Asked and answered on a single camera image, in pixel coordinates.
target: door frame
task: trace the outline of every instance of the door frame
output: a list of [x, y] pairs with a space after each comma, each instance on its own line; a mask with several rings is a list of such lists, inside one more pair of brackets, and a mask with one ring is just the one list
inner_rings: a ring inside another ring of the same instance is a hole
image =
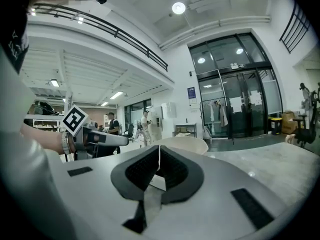
[[257, 78], [257, 84], [259, 86], [259, 90], [262, 93], [262, 109], [263, 109], [263, 134], [268, 131], [268, 121], [265, 120], [266, 116], [268, 118], [268, 107], [267, 107], [267, 102], [263, 99], [264, 98], [264, 93], [263, 93], [263, 84], [258, 80], [260, 78], [259, 72], [257, 72], [254, 68], [252, 69], [242, 69], [242, 70], [237, 70], [234, 72], [228, 72], [224, 73], [221, 75], [223, 78], [224, 76], [228, 76], [231, 74], [235, 74], [238, 82], [239, 82], [239, 87], [242, 92], [243, 96], [243, 102], [244, 102], [244, 110], [243, 113], [245, 113], [245, 118], [246, 118], [246, 130], [244, 133], [237, 133], [237, 138], [242, 138], [242, 137], [252, 137], [254, 135], [254, 125], [253, 125], [253, 110], [251, 108], [251, 101], [250, 101], [250, 93], [249, 93], [249, 87], [248, 83], [245, 78], [245, 72], [251, 72], [252, 74], [255, 75]]
[[[265, 61], [260, 61], [260, 62], [254, 62], [253, 58], [251, 57], [251, 55], [248, 53], [246, 47], [244, 46], [243, 42], [241, 41], [241, 39], [239, 37], [241, 36], [251, 36], [252, 40], [255, 42], [255, 44], [257, 45], [258, 49], [260, 50], [263, 58]], [[244, 68], [238, 68], [238, 69], [232, 69], [231, 66], [228, 66], [228, 67], [224, 67], [224, 68], [219, 68], [218, 67], [218, 64], [216, 62], [216, 60], [214, 59], [213, 55], [212, 55], [212, 52], [211, 52], [211, 49], [209, 48], [209, 43], [211, 42], [215, 42], [215, 41], [218, 41], [218, 40], [223, 40], [223, 39], [227, 39], [227, 38], [231, 38], [231, 37], [235, 37], [238, 41], [238, 43], [240, 44], [241, 48], [243, 49], [243, 51], [245, 52], [248, 60], [249, 60], [249, 63], [248, 64], [244, 64]], [[259, 84], [261, 86], [261, 92], [262, 92], [262, 100], [263, 100], [263, 105], [264, 105], [264, 125], [265, 125], [265, 129], [264, 129], [264, 134], [267, 134], [268, 133], [268, 120], [269, 120], [269, 115], [268, 115], [268, 106], [267, 106], [267, 98], [266, 98], [266, 93], [265, 93], [265, 88], [264, 88], [264, 85], [263, 85], [263, 82], [262, 82], [262, 79], [261, 79], [261, 76], [259, 74], [259, 70], [260, 69], [268, 69], [268, 70], [271, 70], [272, 71], [272, 75], [273, 75], [273, 78], [275, 79], [276, 81], [276, 85], [277, 85], [277, 88], [278, 88], [278, 93], [279, 93], [279, 97], [280, 97], [280, 103], [281, 103], [281, 112], [284, 111], [283, 109], [283, 100], [282, 100], [282, 95], [281, 95], [281, 91], [280, 91], [280, 87], [279, 87], [279, 82], [278, 82], [278, 79], [277, 79], [277, 76], [274, 72], [274, 69], [272, 67], [272, 64], [270, 63], [270, 60], [267, 56], [267, 54], [265, 53], [265, 51], [263, 50], [262, 46], [260, 45], [260, 43], [257, 41], [257, 39], [255, 38], [255, 36], [249, 32], [249, 33], [241, 33], [241, 34], [232, 34], [232, 35], [227, 35], [227, 36], [223, 36], [223, 37], [219, 37], [219, 38], [215, 38], [215, 39], [212, 39], [212, 40], [208, 40], [208, 41], [205, 41], [205, 42], [202, 42], [202, 43], [199, 43], [197, 45], [194, 45], [192, 47], [189, 47], [189, 50], [192, 50], [193, 48], [196, 48], [196, 47], [200, 47], [200, 46], [203, 46], [203, 45], [206, 45], [207, 46], [207, 49], [210, 53], [210, 56], [211, 56], [211, 59], [215, 65], [215, 68], [217, 70], [213, 70], [213, 71], [209, 71], [209, 72], [205, 72], [205, 73], [201, 73], [201, 74], [197, 74], [197, 79], [198, 79], [198, 83], [200, 84], [200, 82], [204, 81], [204, 80], [209, 80], [209, 79], [213, 79], [213, 78], [217, 78], [219, 77], [220, 78], [220, 81], [221, 81], [221, 75], [224, 75], [226, 73], [231, 73], [231, 72], [241, 72], [241, 71], [248, 71], [248, 70], [255, 70], [256, 74], [258, 75], [258, 81], [259, 81]], [[196, 64], [195, 64], [195, 61], [192, 59], [193, 61], [193, 65], [194, 65], [194, 69], [196, 69]], [[223, 90], [223, 95], [226, 96], [225, 94], [225, 91], [224, 91], [224, 88], [223, 88], [223, 85], [222, 85], [222, 90]]]

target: black chair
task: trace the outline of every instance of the black chair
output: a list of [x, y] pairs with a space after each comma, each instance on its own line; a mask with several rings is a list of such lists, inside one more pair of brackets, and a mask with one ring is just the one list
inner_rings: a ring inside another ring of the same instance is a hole
[[312, 117], [310, 120], [309, 129], [306, 129], [306, 114], [299, 115], [299, 117], [301, 118], [293, 119], [293, 121], [298, 122], [298, 129], [295, 129], [293, 132], [293, 134], [295, 134], [294, 138], [297, 139], [298, 144], [301, 142], [301, 148], [305, 148], [306, 143], [313, 143], [317, 136], [316, 123], [318, 121], [317, 103], [320, 103], [319, 92], [320, 87], [318, 89], [318, 92], [314, 90], [310, 96], [312, 106]]
[[124, 132], [123, 136], [127, 137], [130, 142], [134, 142], [135, 141], [135, 138], [133, 138], [133, 136], [134, 136], [134, 125], [132, 123], [129, 125], [128, 131]]

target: white sleeve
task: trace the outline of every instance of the white sleeve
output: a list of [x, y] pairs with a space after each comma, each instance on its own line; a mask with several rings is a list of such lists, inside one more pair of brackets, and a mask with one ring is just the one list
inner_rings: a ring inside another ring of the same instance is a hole
[[142, 125], [146, 124], [146, 123], [147, 123], [147, 118], [142, 117], [140, 123], [141, 123]]

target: glass entrance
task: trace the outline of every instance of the glass entrance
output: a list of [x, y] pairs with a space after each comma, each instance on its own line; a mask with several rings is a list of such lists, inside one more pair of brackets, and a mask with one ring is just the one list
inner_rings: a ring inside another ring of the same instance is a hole
[[221, 76], [230, 101], [232, 135], [235, 138], [264, 134], [265, 105], [255, 70]]

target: blue sign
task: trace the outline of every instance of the blue sign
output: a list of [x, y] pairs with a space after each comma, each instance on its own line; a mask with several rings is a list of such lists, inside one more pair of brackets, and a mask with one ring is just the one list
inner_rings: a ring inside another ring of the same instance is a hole
[[196, 90], [194, 87], [188, 88], [188, 97], [189, 99], [194, 99], [196, 97]]

